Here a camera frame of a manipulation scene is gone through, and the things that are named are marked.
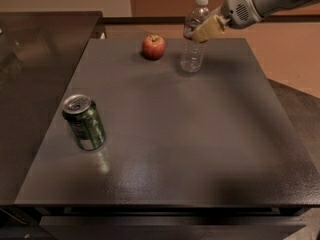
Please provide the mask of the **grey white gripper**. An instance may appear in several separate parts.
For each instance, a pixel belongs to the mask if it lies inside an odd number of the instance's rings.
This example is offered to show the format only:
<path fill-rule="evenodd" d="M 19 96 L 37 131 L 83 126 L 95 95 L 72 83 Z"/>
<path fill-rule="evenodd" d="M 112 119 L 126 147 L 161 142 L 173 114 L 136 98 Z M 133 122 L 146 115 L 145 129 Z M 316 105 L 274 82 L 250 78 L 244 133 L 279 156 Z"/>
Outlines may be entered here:
<path fill-rule="evenodd" d="M 244 29 L 265 18 L 262 11 L 262 0 L 224 0 L 221 14 L 211 15 L 204 21 L 194 18 L 195 27 L 191 40 L 203 43 L 214 39 L 225 32 L 226 27 Z"/>

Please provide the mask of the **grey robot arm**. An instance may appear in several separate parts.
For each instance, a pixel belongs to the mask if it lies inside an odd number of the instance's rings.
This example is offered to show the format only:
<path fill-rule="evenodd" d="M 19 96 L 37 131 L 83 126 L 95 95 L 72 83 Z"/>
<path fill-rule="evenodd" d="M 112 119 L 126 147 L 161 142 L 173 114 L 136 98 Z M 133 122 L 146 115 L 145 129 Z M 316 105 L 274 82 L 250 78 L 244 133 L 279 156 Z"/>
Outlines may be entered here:
<path fill-rule="evenodd" d="M 191 32 L 191 39 L 203 43 L 223 34 L 226 28 L 244 29 L 276 12 L 318 2 L 319 0 L 224 0 Z"/>

